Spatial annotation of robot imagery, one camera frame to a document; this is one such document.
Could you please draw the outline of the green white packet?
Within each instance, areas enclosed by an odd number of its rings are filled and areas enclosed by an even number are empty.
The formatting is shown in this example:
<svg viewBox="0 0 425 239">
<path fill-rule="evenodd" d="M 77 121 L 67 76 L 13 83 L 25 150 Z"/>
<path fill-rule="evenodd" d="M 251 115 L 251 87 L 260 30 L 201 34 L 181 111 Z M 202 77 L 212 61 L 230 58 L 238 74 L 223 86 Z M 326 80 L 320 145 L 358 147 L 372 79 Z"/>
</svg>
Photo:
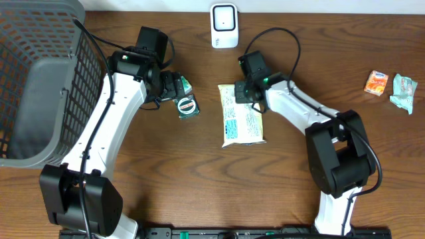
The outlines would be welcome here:
<svg viewBox="0 0 425 239">
<path fill-rule="evenodd" d="M 181 76 L 181 81 L 182 81 L 182 84 L 183 84 L 183 89 L 184 89 L 185 95 L 191 93 L 193 87 L 190 84 L 190 82 L 184 76 Z"/>
</svg>

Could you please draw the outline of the dark green round-label packet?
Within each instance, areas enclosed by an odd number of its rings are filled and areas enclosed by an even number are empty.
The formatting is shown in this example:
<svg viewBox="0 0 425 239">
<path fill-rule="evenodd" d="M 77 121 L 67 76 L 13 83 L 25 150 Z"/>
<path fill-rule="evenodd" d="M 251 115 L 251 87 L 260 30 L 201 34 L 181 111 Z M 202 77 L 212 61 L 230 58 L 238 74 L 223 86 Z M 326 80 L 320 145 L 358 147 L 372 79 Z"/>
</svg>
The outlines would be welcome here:
<svg viewBox="0 0 425 239">
<path fill-rule="evenodd" d="M 181 120 L 200 114 L 199 105 L 194 94 L 173 100 Z"/>
</svg>

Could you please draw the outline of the large yellow snack bag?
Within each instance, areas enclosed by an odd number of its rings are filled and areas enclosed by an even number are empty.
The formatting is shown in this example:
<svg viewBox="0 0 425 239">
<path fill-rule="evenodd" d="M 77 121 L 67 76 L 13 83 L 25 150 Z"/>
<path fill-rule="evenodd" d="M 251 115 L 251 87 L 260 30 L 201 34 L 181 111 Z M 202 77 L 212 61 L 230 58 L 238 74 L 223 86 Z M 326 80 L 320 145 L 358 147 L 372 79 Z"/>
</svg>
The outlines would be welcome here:
<svg viewBox="0 0 425 239">
<path fill-rule="evenodd" d="M 262 114 L 256 110 L 259 104 L 237 104 L 234 84 L 218 85 L 223 112 L 224 143 L 222 148 L 232 144 L 252 145 L 265 143 Z"/>
</svg>

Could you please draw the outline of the orange small packet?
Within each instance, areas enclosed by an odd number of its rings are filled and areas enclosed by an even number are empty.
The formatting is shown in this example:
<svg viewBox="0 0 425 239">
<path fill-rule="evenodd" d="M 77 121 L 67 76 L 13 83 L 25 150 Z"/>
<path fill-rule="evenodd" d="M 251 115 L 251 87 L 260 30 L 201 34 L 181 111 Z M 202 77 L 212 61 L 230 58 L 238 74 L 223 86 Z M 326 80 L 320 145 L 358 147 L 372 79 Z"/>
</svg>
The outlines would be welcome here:
<svg viewBox="0 0 425 239">
<path fill-rule="evenodd" d="M 386 87 L 388 75 L 373 70 L 366 81 L 364 91 L 376 96 L 381 96 Z"/>
</svg>

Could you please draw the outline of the light blue small packet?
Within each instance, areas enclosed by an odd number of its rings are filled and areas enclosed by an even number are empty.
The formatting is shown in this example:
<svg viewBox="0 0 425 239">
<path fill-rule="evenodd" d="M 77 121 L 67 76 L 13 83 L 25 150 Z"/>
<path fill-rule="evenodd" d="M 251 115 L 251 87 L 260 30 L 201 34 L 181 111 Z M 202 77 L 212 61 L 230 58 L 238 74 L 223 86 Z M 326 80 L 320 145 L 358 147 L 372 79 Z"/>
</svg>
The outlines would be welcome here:
<svg viewBox="0 0 425 239">
<path fill-rule="evenodd" d="M 418 83 L 411 78 L 396 74 L 393 80 L 393 94 L 390 96 L 390 102 L 406 110 L 409 115 L 412 114 L 417 85 Z"/>
</svg>

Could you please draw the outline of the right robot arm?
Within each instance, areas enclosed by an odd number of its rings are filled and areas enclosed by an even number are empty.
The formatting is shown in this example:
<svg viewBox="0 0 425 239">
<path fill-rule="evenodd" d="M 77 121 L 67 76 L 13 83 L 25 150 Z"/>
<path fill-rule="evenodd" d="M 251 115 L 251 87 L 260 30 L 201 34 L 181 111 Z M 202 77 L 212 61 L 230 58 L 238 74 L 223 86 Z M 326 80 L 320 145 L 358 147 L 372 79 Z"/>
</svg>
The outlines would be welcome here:
<svg viewBox="0 0 425 239">
<path fill-rule="evenodd" d="M 317 232 L 353 235 L 349 221 L 355 199 L 377 190 L 383 180 L 359 114 L 339 112 L 315 101 L 290 76 L 272 73 L 258 51 L 240 56 L 238 63 L 244 80 L 236 82 L 236 103 L 252 108 L 261 104 L 305 135 L 309 171 L 321 191 L 314 222 Z"/>
</svg>

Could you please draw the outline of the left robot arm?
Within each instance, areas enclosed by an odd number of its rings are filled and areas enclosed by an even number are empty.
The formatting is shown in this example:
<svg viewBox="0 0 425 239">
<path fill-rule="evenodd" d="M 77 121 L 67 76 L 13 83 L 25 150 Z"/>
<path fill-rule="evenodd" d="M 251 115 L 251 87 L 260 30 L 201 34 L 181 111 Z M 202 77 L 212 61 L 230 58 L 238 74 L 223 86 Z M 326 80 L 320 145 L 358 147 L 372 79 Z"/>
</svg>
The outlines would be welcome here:
<svg viewBox="0 0 425 239">
<path fill-rule="evenodd" d="M 167 67 L 172 40 L 159 29 L 142 27 L 135 46 L 104 59 L 108 71 L 96 107 L 61 165 L 46 165 L 39 184 L 50 223 L 83 238 L 136 238 L 139 225 L 123 212 L 112 184 L 117 154 L 128 127 L 144 104 L 185 95 L 178 72 Z"/>
</svg>

